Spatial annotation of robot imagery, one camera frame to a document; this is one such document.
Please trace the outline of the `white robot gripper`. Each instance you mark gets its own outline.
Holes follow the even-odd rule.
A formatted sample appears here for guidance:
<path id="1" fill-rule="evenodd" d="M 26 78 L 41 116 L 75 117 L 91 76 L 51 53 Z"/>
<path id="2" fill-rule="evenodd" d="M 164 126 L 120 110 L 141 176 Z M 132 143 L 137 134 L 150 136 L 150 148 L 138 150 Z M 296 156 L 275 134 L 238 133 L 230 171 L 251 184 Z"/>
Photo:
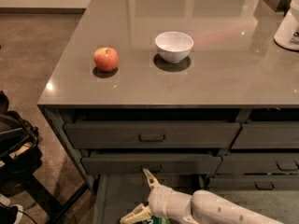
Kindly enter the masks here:
<path id="1" fill-rule="evenodd" d="M 192 196 L 164 185 L 160 186 L 158 179 L 146 168 L 143 169 L 143 173 L 151 189 L 148 197 L 149 206 L 141 203 L 131 213 L 122 217 L 120 224 L 136 224 L 150 219 L 152 214 L 177 222 L 192 222 Z"/>

